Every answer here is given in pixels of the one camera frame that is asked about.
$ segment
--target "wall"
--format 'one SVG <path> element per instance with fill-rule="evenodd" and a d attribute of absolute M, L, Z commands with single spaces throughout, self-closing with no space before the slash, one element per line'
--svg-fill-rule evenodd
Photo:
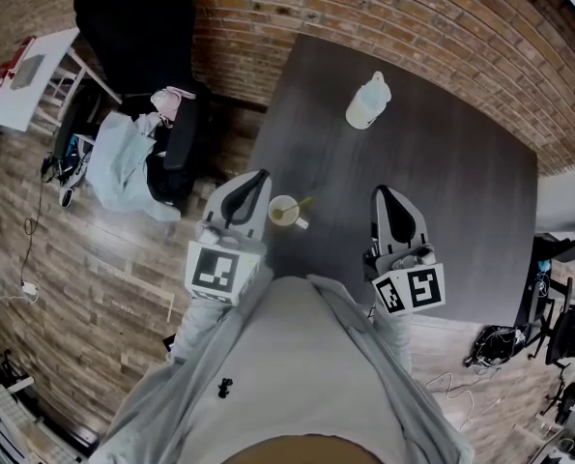
<path fill-rule="evenodd" d="M 575 231 L 575 170 L 538 181 L 536 231 Z"/>
<path fill-rule="evenodd" d="M 537 152 L 541 174 L 575 168 L 575 10 L 566 0 L 196 4 L 194 68 L 217 93 L 267 104 L 296 36 L 310 34 L 473 104 Z M 0 63 L 24 35 L 72 25 L 72 0 L 0 0 Z"/>

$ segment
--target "table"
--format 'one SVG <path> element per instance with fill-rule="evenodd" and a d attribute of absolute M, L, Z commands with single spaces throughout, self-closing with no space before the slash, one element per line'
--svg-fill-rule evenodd
<path fill-rule="evenodd" d="M 575 407 L 570 408 L 571 418 L 575 415 Z M 541 422 L 541 427 L 548 427 L 550 430 L 554 430 L 554 434 L 547 440 L 543 440 L 538 435 L 532 433 L 520 424 L 515 424 L 513 428 L 521 433 L 523 436 L 529 438 L 530 440 L 538 443 L 540 448 L 532 456 L 528 464 L 541 464 L 542 462 L 549 462 L 551 459 L 553 462 L 560 462 L 560 464 L 571 464 L 575 463 L 575 460 L 570 458 L 570 456 L 559 450 L 559 445 L 562 440 L 572 440 L 575 435 L 575 418 L 571 421 L 571 418 L 566 422 L 564 426 L 560 426 L 555 422 L 548 420 L 540 414 L 535 416 L 537 420 Z"/>
<path fill-rule="evenodd" d="M 18 131 L 27 131 L 31 125 L 39 131 L 52 131 L 45 129 L 39 124 L 32 122 L 36 113 L 51 125 L 58 128 L 64 118 L 66 109 L 76 92 L 76 89 L 85 74 L 92 77 L 116 102 L 121 102 L 118 95 L 102 81 L 98 75 L 76 54 L 72 48 L 72 42 L 78 36 L 78 29 L 72 28 L 59 31 L 50 35 L 37 38 L 27 50 L 24 59 L 35 55 L 44 55 L 31 84 L 27 87 L 11 89 L 12 79 L 6 77 L 0 88 L 0 126 L 5 126 Z M 65 55 L 69 55 L 80 67 L 80 72 L 73 73 L 60 66 Z M 52 80 L 53 75 L 59 77 L 59 81 Z M 47 86 L 51 87 L 52 93 L 45 95 Z M 57 117 L 47 113 L 39 106 L 40 101 L 48 102 L 58 108 Z"/>
<path fill-rule="evenodd" d="M 345 109 L 375 71 L 392 92 L 368 130 Z M 276 276 L 340 280 L 371 304 L 361 256 L 369 202 L 386 184 L 422 211 L 446 274 L 446 304 L 426 314 L 513 325 L 530 263 L 536 156 L 483 113 L 438 86 L 369 55 L 299 36 L 259 131 L 248 169 L 272 174 L 273 195 L 315 199 L 307 230 L 267 226 Z"/>

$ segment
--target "person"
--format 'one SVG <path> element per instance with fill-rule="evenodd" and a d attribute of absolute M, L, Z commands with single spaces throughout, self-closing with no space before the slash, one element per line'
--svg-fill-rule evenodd
<path fill-rule="evenodd" d="M 371 321 L 340 283 L 262 266 L 237 306 L 191 300 L 90 463 L 472 462 L 408 344 L 409 318 Z"/>

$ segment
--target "sleeve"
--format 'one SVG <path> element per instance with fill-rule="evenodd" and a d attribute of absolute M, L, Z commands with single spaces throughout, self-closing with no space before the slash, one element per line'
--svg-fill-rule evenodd
<path fill-rule="evenodd" d="M 378 303 L 379 300 L 377 298 L 375 301 L 373 328 L 405 370 L 412 374 L 412 355 L 410 354 L 412 315 L 390 317 L 384 306 Z"/>
<path fill-rule="evenodd" d="M 173 347 L 171 347 L 167 360 L 171 362 L 177 358 L 186 361 L 199 340 L 204 338 L 231 307 L 229 304 L 218 301 L 192 298 L 190 307 L 182 319 L 182 324 L 175 334 Z"/>

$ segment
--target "black office chair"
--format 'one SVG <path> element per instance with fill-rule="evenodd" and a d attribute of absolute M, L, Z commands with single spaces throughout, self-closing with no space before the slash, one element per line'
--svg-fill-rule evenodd
<path fill-rule="evenodd" d="M 119 111 L 136 119 L 156 111 L 150 97 L 167 86 L 191 92 L 182 100 L 172 129 L 155 133 L 154 152 L 147 157 L 150 193 L 157 201 L 184 200 L 198 174 L 195 156 L 210 115 L 210 92 L 192 76 L 190 48 L 195 21 L 193 0 L 74 0 L 76 24 L 101 62 L 106 81 L 123 97 Z M 87 133 L 85 115 L 74 108 L 73 122 L 58 137 Z M 79 102 L 87 98 L 79 96 Z"/>
<path fill-rule="evenodd" d="M 547 364 L 555 364 L 562 358 L 575 358 L 575 305 L 560 315 L 550 337 Z"/>
<path fill-rule="evenodd" d="M 551 325 L 552 325 L 554 310 L 556 307 L 556 302 L 553 299 L 547 299 L 546 300 L 546 303 L 548 305 L 550 305 L 549 314 L 547 315 L 546 318 L 543 316 L 542 318 L 536 320 L 536 322 L 534 322 L 534 324 L 532 324 L 532 328 L 539 328 L 539 331 L 536 335 L 534 335 L 530 338 L 530 340 L 526 344 L 526 348 L 530 347 L 536 341 L 538 341 L 538 346 L 536 347 L 536 351 L 533 354 L 528 355 L 528 359 L 533 359 L 536 356 L 538 356 L 538 353 L 540 352 L 540 348 L 542 347 L 543 342 L 545 341 L 545 338 L 550 338 L 549 346 L 547 348 L 547 357 L 545 359 L 545 363 L 546 364 L 555 364 L 557 367 L 559 367 L 561 369 L 565 369 L 566 366 L 564 364 L 560 363 L 560 359 L 564 358 L 564 357 L 568 357 L 568 356 L 566 356 L 564 352 L 561 352 L 560 346 L 564 345 L 562 342 L 565 343 L 567 341 L 567 338 L 565 336 L 566 328 L 568 325 L 567 322 L 573 316 L 571 314 L 571 310 L 574 311 L 574 307 L 575 307 L 575 306 L 573 306 L 573 308 L 570 307 L 570 298 L 571 298 L 572 293 L 573 293 L 573 279 L 570 277 L 568 279 L 568 281 L 566 282 L 566 285 L 563 285 L 563 284 L 551 279 L 549 286 L 550 286 L 550 288 L 557 290 L 558 292 L 561 292 L 562 294 L 564 294 L 564 305 L 562 307 L 560 317 L 558 318 L 558 321 L 556 322 L 556 326 L 554 328 L 552 328 Z M 534 297 L 532 299 L 533 305 L 538 301 L 538 298 L 537 298 L 537 291 L 538 290 L 540 290 L 540 287 L 539 287 L 539 283 L 537 282 L 533 288 L 533 294 L 534 294 Z"/>
<path fill-rule="evenodd" d="M 556 414 L 556 423 L 564 425 L 570 416 L 570 409 L 575 405 L 575 383 L 571 383 L 561 394 L 557 394 L 551 399 L 551 404 L 541 414 L 546 414 L 549 410 L 558 404 L 558 413 Z"/>

